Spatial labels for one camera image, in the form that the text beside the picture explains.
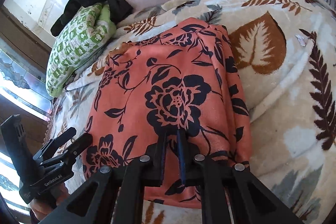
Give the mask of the person's left hand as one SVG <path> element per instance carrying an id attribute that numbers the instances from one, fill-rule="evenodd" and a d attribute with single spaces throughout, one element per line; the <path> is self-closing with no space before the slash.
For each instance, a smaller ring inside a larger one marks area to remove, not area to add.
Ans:
<path id="1" fill-rule="evenodd" d="M 59 188 L 58 189 L 59 196 L 56 199 L 57 206 L 61 204 L 64 200 L 66 200 L 70 195 L 65 184 L 60 184 L 58 188 Z M 50 207 L 48 204 L 44 203 L 41 200 L 33 199 L 30 202 L 31 223 L 39 223 L 43 218 L 45 218 L 52 211 L 53 211 L 52 207 Z"/>

